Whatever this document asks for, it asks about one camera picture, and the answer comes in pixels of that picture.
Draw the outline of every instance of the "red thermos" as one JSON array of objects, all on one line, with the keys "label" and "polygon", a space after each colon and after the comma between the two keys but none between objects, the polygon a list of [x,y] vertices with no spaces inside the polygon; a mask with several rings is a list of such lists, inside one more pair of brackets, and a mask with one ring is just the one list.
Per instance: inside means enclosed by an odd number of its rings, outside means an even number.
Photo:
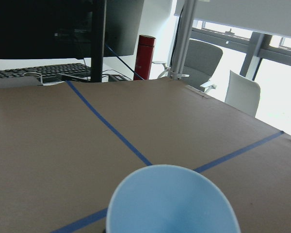
[{"label": "red thermos", "polygon": [[[149,79],[154,46],[155,37],[149,35],[139,36],[135,72],[143,79]],[[134,80],[140,80],[140,78],[134,75]]]}]

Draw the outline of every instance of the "monitor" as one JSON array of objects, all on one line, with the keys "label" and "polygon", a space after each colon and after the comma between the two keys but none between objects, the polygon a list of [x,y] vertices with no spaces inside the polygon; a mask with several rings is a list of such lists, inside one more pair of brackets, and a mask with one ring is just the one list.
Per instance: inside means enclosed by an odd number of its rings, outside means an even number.
[{"label": "monitor", "polygon": [[104,43],[119,56],[134,53],[143,4],[144,0],[0,0],[0,59],[91,57],[101,81],[102,57],[114,56]]}]

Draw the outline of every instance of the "blue line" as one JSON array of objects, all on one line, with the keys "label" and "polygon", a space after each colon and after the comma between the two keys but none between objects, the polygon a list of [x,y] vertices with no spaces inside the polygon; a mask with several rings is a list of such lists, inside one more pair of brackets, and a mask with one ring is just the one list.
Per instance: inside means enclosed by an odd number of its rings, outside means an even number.
[{"label": "blue line", "polygon": [[249,150],[251,150],[251,149],[253,149],[255,147],[258,147],[258,146],[260,146],[260,145],[262,145],[262,144],[264,144],[266,142],[269,142],[269,141],[279,137],[282,134],[284,134],[283,131],[275,133],[275,134],[273,134],[273,135],[271,135],[269,137],[266,137],[266,138],[264,138],[264,139],[262,139],[262,140],[260,140],[258,142],[255,142],[255,143],[253,143],[253,144],[251,144],[249,146],[246,146],[246,147],[244,147],[242,149],[239,149],[239,150],[237,150],[235,152],[232,152],[231,154],[225,155],[225,156],[223,156],[223,157],[221,157],[219,159],[216,159],[216,160],[214,160],[214,161],[212,161],[210,163],[207,163],[207,164],[205,164],[203,166],[200,166],[200,167],[194,169],[194,171],[196,171],[198,173],[206,171],[206,170],[208,170],[208,169],[210,169],[210,168],[212,168],[214,166],[217,166],[217,165],[219,165],[219,164],[221,164],[221,163],[223,163],[223,162],[225,162],[225,161],[227,161],[229,159],[232,159],[232,158],[234,158],[234,157],[236,157],[236,156],[238,156],[238,155],[240,155],[242,153],[245,153],[245,152],[247,152],[247,151],[249,151]]},{"label": "blue line", "polygon": [[86,226],[106,217],[107,210],[108,210],[108,208],[100,210],[92,215],[89,215],[85,218],[82,218],[78,221],[75,221],[75,222],[73,222],[65,227],[62,227],[60,229],[57,229],[51,233],[70,233],[70,232],[74,232],[76,230],[79,230],[83,227],[86,227]]},{"label": "blue line", "polygon": [[86,98],[77,90],[77,88],[70,82],[66,81],[71,89],[79,96],[79,98],[86,104],[86,106],[102,121],[132,152],[134,152],[139,159],[142,160],[147,166],[152,165],[152,163],[143,156],[118,130],[116,130],[87,100]]}]

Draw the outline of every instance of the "black keyboard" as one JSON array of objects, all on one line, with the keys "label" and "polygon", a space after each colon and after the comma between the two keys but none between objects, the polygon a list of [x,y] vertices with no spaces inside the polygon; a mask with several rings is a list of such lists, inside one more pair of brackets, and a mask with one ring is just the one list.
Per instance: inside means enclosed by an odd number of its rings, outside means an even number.
[{"label": "black keyboard", "polygon": [[42,74],[44,83],[58,82],[56,73],[73,75],[80,78],[90,77],[91,68],[81,63],[70,63],[62,65],[50,65],[42,67],[27,67],[20,69],[0,70],[0,79],[17,78],[24,76],[25,73],[35,72]]}]

